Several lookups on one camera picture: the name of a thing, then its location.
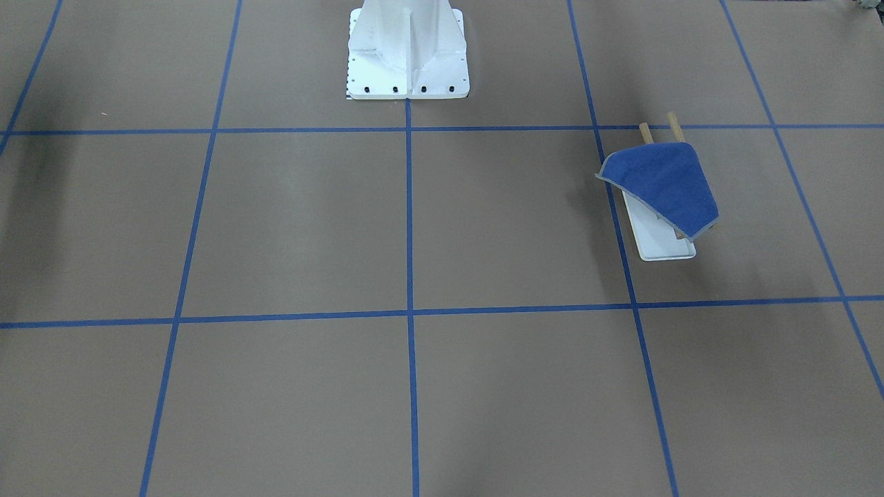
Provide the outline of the blue microfibre towel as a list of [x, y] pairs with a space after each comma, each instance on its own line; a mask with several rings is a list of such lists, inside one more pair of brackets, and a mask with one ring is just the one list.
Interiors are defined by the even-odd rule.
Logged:
[[616, 151], [603, 161], [596, 177], [637, 199], [691, 242], [720, 221], [698, 152], [686, 142]]

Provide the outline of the white wooden towel rack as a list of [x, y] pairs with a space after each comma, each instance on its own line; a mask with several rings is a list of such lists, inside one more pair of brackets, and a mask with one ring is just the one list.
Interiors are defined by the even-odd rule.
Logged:
[[[666, 120], [667, 128], [673, 135], [673, 141], [671, 142], [691, 144], [675, 111], [669, 111], [666, 114]], [[665, 142], [655, 141], [653, 131], [651, 131], [651, 127], [647, 122], [639, 124], [639, 133], [643, 141], [638, 146], [643, 144], [665, 144]], [[625, 201], [629, 224], [631, 224], [632, 234], [640, 259], [647, 262], [659, 262], [691, 259], [697, 255], [697, 249], [695, 248], [697, 239], [694, 242], [685, 239], [681, 233], [673, 230], [666, 222], [645, 208], [643, 204], [640, 204], [637, 199], [632, 198], [618, 188], [615, 189], [621, 192], [621, 196]]]

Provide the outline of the white pedestal column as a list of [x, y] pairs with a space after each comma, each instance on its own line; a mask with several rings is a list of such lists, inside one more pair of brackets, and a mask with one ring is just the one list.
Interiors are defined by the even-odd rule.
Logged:
[[448, 1], [365, 1], [348, 23], [345, 94], [354, 100], [470, 94], [464, 16]]

